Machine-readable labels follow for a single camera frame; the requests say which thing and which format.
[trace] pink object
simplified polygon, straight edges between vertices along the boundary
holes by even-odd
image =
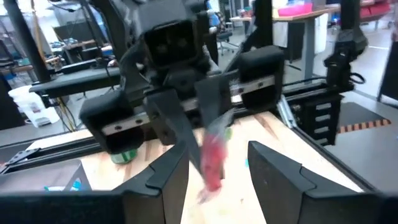
[[[225,142],[212,134],[206,134],[201,147],[201,171],[206,189],[214,192],[221,187],[221,171],[227,150]]]
[[[298,4],[278,9],[279,16],[299,16],[312,12],[312,3]]]

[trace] screw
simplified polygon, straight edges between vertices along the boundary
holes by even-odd
[[[294,111],[300,111],[301,110],[301,106],[300,105],[293,105],[292,106]]]

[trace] white container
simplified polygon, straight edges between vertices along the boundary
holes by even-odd
[[[30,122],[38,128],[45,124],[53,124],[60,117],[54,107],[45,108],[42,99],[36,93],[29,93],[31,85],[22,86],[8,92],[17,106],[29,118]]]

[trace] desk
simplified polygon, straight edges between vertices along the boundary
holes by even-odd
[[[203,182],[199,173],[190,164],[182,223],[265,223],[251,183],[249,169],[245,166],[249,140],[259,141],[345,187],[357,192],[362,191],[358,185],[270,113],[237,119],[232,129],[233,137],[228,142],[229,155],[224,166],[225,180],[217,198],[203,205],[197,205],[196,198],[203,188]],[[195,134],[200,142],[203,131],[196,130]],[[28,149],[54,146],[90,136],[87,130],[83,130],[38,140]],[[112,190],[140,173],[169,148],[162,146],[156,139],[144,143],[138,149],[137,157],[127,165],[113,164],[105,152],[82,157],[81,161],[93,190]]]
[[[368,0],[361,2],[362,6],[368,6],[374,4],[374,0]],[[333,4],[325,6],[323,9],[319,9],[307,14],[296,15],[296,16],[279,16],[277,9],[272,12],[274,22],[304,22],[304,39],[303,39],[303,49],[302,49],[302,66],[301,71],[303,73],[304,79],[309,79],[313,77],[313,59],[315,58],[315,18],[326,14],[339,12],[340,5]],[[230,21],[243,21],[251,22],[250,17],[232,17]]]
[[[83,47],[83,48],[85,48],[86,45],[88,45],[88,44],[94,44],[94,43],[95,43],[95,40],[87,40],[87,41],[79,42],[79,43],[76,43],[76,44],[68,44],[68,45],[63,46],[63,47],[62,47],[62,50],[66,53],[66,55],[67,55],[67,57],[68,57],[70,63],[75,63],[75,62],[73,61],[73,57],[70,55],[69,50],[75,49],[75,48],[77,48],[77,47]]]

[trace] gray floor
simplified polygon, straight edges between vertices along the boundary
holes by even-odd
[[[362,26],[362,29],[369,39],[369,48],[357,61],[352,63],[352,66],[353,71],[362,74],[367,83],[358,85],[355,92],[345,93],[344,100],[358,103],[390,119],[392,125],[339,134],[337,144],[328,146],[327,149],[377,188],[394,191],[398,190],[398,178],[394,178],[394,174],[398,170],[396,162],[398,160],[398,111],[374,101],[389,53],[391,31],[386,29],[386,22],[381,22],[377,31],[374,30],[373,23]],[[242,39],[243,31],[236,29],[231,42],[238,44]],[[323,60],[333,51],[334,39],[335,36],[330,34],[326,50],[315,57],[313,70],[315,74],[325,75],[326,68],[323,66]],[[232,57],[232,52],[220,55],[220,67],[225,68]],[[301,65],[300,61],[293,62],[293,64],[297,67]],[[303,75],[293,68],[286,67],[285,71],[285,82],[294,82],[303,78]],[[87,97],[103,94],[107,90],[88,92]],[[81,97],[82,94],[73,95],[68,103],[76,117],[83,103],[83,100],[79,100]],[[28,139],[43,138],[64,131],[61,122],[38,129],[26,125],[0,131],[0,142],[2,145],[11,144]]]

